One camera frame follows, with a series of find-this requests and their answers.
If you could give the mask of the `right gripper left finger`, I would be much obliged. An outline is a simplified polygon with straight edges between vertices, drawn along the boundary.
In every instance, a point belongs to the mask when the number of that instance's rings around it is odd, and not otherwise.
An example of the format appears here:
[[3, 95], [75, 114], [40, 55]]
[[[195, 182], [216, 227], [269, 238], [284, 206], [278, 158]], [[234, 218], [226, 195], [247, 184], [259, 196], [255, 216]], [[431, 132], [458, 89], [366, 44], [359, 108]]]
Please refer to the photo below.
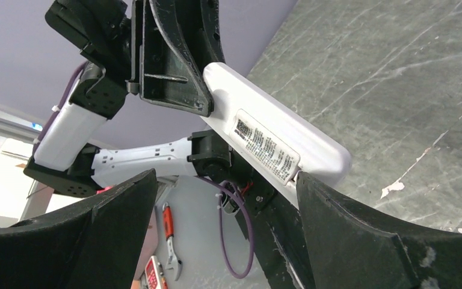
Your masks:
[[0, 228], [0, 288], [130, 288], [157, 191], [150, 169]]

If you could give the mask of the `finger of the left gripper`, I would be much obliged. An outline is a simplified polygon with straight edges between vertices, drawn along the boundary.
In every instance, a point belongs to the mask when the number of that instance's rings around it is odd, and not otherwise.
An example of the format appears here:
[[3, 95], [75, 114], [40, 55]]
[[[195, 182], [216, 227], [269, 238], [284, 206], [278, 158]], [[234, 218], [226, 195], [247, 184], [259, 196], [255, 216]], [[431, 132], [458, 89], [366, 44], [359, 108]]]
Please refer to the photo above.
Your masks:
[[149, 1], [144, 33], [147, 95], [153, 105], [208, 117], [213, 97], [203, 79], [206, 66], [197, 66], [176, 16], [176, 1]]
[[197, 66], [225, 62], [220, 38], [219, 2], [213, 0], [178, 0], [176, 16]]

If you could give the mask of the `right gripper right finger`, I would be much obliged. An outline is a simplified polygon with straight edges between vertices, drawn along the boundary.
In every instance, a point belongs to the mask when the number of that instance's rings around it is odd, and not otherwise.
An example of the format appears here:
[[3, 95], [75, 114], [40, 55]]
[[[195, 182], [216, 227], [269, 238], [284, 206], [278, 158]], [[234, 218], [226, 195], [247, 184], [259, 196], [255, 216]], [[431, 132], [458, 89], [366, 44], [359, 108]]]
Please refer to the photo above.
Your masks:
[[317, 288], [462, 288], [462, 234], [420, 226], [301, 172], [297, 198]]

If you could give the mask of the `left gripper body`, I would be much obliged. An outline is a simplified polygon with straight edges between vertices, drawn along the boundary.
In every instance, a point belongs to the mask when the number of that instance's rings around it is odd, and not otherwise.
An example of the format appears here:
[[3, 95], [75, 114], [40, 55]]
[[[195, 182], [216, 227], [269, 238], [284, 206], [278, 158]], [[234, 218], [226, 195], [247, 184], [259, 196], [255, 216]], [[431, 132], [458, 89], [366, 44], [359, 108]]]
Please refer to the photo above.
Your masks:
[[147, 25], [147, 5], [149, 1], [132, 1], [131, 10], [131, 78], [129, 93], [146, 96], [146, 81], [144, 71], [144, 33]]

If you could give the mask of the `white remote control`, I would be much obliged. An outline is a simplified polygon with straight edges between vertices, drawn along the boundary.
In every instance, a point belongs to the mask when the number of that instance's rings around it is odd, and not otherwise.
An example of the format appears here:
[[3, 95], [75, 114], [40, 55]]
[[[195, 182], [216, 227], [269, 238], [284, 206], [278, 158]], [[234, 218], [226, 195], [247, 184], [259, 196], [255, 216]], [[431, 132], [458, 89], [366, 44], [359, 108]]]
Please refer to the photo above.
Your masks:
[[294, 207], [299, 172], [335, 187], [350, 171], [346, 148], [228, 65], [203, 78], [214, 100], [204, 121]]

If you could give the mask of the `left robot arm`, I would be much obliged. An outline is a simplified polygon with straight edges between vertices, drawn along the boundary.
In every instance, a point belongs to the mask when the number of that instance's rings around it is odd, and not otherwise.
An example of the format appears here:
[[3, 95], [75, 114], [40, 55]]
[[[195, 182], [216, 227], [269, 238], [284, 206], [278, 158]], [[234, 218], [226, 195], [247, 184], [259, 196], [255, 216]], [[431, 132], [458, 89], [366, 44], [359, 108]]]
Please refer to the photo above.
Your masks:
[[215, 103], [204, 68], [223, 62], [218, 1], [54, 1], [47, 24], [74, 44], [78, 66], [42, 132], [25, 174], [87, 197], [145, 170], [209, 175], [216, 156], [197, 136], [134, 149], [102, 149], [91, 136], [129, 95], [208, 117]]

